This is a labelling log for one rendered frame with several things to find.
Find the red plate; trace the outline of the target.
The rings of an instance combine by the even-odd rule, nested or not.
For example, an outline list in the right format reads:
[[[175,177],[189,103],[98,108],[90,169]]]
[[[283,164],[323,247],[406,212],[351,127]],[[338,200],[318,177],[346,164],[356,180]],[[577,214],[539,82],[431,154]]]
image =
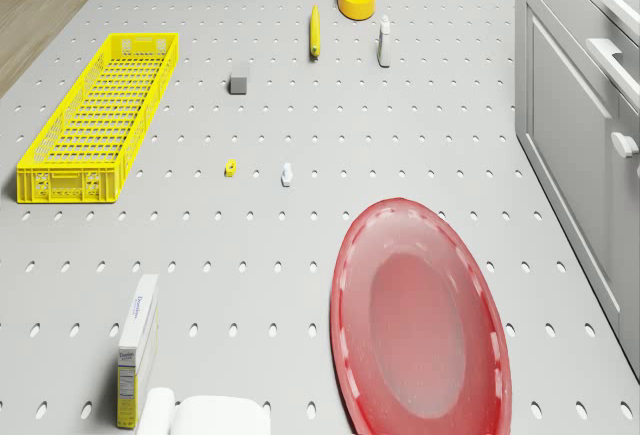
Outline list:
[[[332,281],[334,368],[358,435],[510,435],[506,337],[460,236],[403,198],[351,224]]]

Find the banana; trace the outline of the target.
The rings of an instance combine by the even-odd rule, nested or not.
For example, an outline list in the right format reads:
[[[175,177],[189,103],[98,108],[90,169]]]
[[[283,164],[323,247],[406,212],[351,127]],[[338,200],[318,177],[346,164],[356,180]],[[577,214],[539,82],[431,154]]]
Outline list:
[[[317,59],[319,57],[320,48],[320,16],[318,5],[314,4],[309,23],[309,50],[312,58]]]

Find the white cabinet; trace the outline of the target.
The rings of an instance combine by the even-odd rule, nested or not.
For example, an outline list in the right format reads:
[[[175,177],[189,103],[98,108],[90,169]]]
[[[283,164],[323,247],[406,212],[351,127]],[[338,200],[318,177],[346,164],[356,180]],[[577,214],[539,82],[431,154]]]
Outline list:
[[[515,0],[515,129],[640,381],[640,0]]]

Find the yellow basket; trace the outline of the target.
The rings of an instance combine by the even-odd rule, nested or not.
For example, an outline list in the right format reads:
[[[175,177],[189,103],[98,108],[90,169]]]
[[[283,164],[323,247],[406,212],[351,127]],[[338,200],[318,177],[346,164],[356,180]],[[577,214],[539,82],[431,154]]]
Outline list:
[[[171,79],[176,33],[112,33],[16,166],[20,203],[113,203]]]

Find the white bottle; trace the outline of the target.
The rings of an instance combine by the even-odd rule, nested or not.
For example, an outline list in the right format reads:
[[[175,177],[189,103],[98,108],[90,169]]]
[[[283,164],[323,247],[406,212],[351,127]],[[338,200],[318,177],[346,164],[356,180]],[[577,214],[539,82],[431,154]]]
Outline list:
[[[380,21],[377,58],[379,65],[388,68],[391,64],[391,22],[387,15],[384,15]]]

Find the white and yellow box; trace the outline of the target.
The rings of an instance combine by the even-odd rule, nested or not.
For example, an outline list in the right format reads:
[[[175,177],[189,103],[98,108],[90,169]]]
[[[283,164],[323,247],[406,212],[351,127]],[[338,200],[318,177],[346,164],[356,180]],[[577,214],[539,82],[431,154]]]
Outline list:
[[[141,413],[141,399],[152,371],[158,345],[158,279],[144,274],[133,301],[118,346],[117,426],[135,429]]]

